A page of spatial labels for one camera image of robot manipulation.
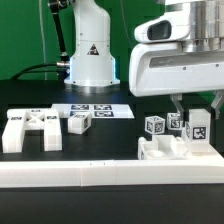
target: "black cable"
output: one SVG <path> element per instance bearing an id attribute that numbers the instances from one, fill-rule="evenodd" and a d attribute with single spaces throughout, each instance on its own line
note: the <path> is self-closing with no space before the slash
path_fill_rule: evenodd
<path id="1" fill-rule="evenodd" d="M 26 68 L 26 69 L 20 71 L 19 73 L 13 75 L 10 79 L 11 79 L 11 80 L 16 80 L 16 79 L 18 79 L 22 74 L 24 74 L 25 72 L 28 72 L 28 71 L 33 70 L 33 69 L 44 68 L 44 67 L 52 67 L 52 66 L 57 66 L 57 63 L 47 63 L 47 64 L 34 65 L 34 66 L 28 67 L 28 68 Z"/>
<path id="2" fill-rule="evenodd" d="M 65 69 L 57 69 L 57 70 L 36 70 L 36 71 L 24 71 L 23 73 L 21 72 L 20 76 L 23 74 L 28 74 L 28 73 L 45 73 L 45 72 L 52 72 L 52 73 L 60 73 L 60 72 L 65 72 Z"/>
<path id="3" fill-rule="evenodd" d="M 58 35 L 58 42 L 59 42 L 59 47 L 60 51 L 66 52 L 66 47 L 65 47 L 65 41 L 64 41 L 64 36 L 61 28 L 61 22 L 58 14 L 53 14 L 54 22 L 55 22 L 55 27 Z"/>

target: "cable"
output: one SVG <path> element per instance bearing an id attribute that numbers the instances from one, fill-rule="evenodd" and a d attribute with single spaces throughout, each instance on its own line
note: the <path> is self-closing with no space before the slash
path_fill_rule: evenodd
<path id="1" fill-rule="evenodd" d="M 126 22 L 126 17 L 125 17 L 125 12 L 124 12 L 124 3 L 123 0 L 120 0 L 120 5 L 121 5 L 121 13 L 122 13 L 122 18 L 123 18 L 123 25 L 124 25 L 124 30 L 125 30 L 125 34 L 129 43 L 129 47 L 132 49 L 132 42 L 130 39 L 130 36 L 128 34 L 128 29 L 127 29 L 127 22 Z"/>
<path id="2" fill-rule="evenodd" d="M 44 23 L 43 23 L 43 9 L 42 9 L 42 0 L 39 0 L 39 16 L 40 16 L 40 30 L 41 30 L 41 38 L 42 38 L 42 45 L 43 45 L 43 57 L 44 63 L 47 63 L 47 55 L 46 55 L 46 40 L 44 34 Z"/>
<path id="3" fill-rule="evenodd" d="M 30 70 L 33 70 L 33 69 L 37 69 L 37 68 L 45 68 L 45 67 L 52 67 L 52 66 L 57 66 L 56 63 L 48 63 L 48 64 L 39 64 L 39 65 L 34 65 L 34 66 L 31 66 L 31 67 L 28 67 L 24 70 L 22 70 L 21 72 L 13 75 L 10 79 L 11 80 L 16 80 L 18 79 L 22 74 L 24 74 L 25 72 L 28 72 Z"/>
<path id="4" fill-rule="evenodd" d="M 24 72 L 20 72 L 19 76 L 17 76 L 17 79 L 23 75 L 23 74 L 28 74 L 28 73 L 45 73 L 45 72 L 49 72 L 49 73 L 60 73 L 60 72 L 65 72 L 65 69 L 58 69 L 58 70 L 38 70 L 38 71 L 24 71 Z"/>
<path id="5" fill-rule="evenodd" d="M 57 37 L 58 37 L 58 44 L 61 51 L 61 61 L 63 62 L 68 62 L 70 58 L 67 54 L 66 47 L 65 47 L 65 40 L 64 40 L 64 36 L 62 32 L 59 11 L 67 8 L 67 4 L 69 4 L 69 2 L 66 0 L 63 0 L 61 2 L 58 0 L 49 0 L 49 4 L 48 4 L 54 19 L 54 24 L 56 28 Z"/>

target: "warning label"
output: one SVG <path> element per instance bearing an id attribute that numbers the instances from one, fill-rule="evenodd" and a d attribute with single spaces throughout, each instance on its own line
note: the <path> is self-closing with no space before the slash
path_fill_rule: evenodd
<path id="1" fill-rule="evenodd" d="M 99 52 L 98 52 L 95 44 L 93 44 L 93 46 L 89 50 L 88 55 L 99 55 Z"/>

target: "h-shaped white block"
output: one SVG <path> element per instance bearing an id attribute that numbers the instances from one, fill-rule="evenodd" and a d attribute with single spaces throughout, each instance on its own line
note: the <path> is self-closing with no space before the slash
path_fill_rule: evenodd
<path id="1" fill-rule="evenodd" d="M 62 150 L 60 118 L 53 109 L 14 109 L 2 136 L 3 153 L 22 152 L 26 130 L 44 130 L 44 150 Z"/>

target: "white plastic block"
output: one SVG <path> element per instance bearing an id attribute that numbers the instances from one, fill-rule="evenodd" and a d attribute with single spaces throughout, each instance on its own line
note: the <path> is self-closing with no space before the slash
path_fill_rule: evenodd
<path id="1" fill-rule="evenodd" d="M 190 126 L 209 126 L 210 127 L 211 114 L 205 109 L 189 110 L 189 125 Z"/>
<path id="2" fill-rule="evenodd" d="M 116 169 L 112 161 L 90 161 L 81 168 L 81 186 L 115 185 Z"/>
<path id="3" fill-rule="evenodd" d="M 68 132 L 82 134 L 91 126 L 92 114 L 89 112 L 76 112 L 68 118 Z"/>
<path id="4" fill-rule="evenodd" d="M 208 152 L 210 150 L 211 115 L 205 109 L 189 110 L 189 121 L 185 122 L 182 136 L 190 152 Z"/>
<path id="5" fill-rule="evenodd" d="M 62 150 L 62 136 L 59 114 L 56 110 L 45 112 L 44 150 Z"/>
<path id="6" fill-rule="evenodd" d="M 3 153 L 22 152 L 25 122 L 25 111 L 13 113 L 9 117 L 2 136 Z"/>
<path id="7" fill-rule="evenodd" d="M 153 135 L 152 141 L 140 138 L 138 141 L 138 159 L 175 159 L 185 156 L 187 147 L 184 140 L 173 135 Z"/>
<path id="8" fill-rule="evenodd" d="M 176 137 L 175 139 L 172 139 L 171 149 L 175 155 L 184 155 L 187 152 L 186 143 L 180 137 Z"/>
<path id="9" fill-rule="evenodd" d="M 210 127 L 207 125 L 192 125 L 185 122 L 186 137 L 192 142 L 209 142 Z"/>
<path id="10" fill-rule="evenodd" d="M 80 186 L 84 162 L 5 162 L 0 188 Z"/>
<path id="11" fill-rule="evenodd" d="M 183 121 L 180 120 L 179 113 L 167 114 L 167 128 L 169 130 L 180 130 L 183 127 Z"/>
<path id="12" fill-rule="evenodd" d="M 165 131 L 165 119 L 159 116 L 146 117 L 145 131 L 153 135 L 163 134 Z"/>
<path id="13" fill-rule="evenodd" d="M 223 158 L 208 156 L 209 160 L 151 160 L 115 161 L 116 184 L 195 184 L 224 183 Z"/>

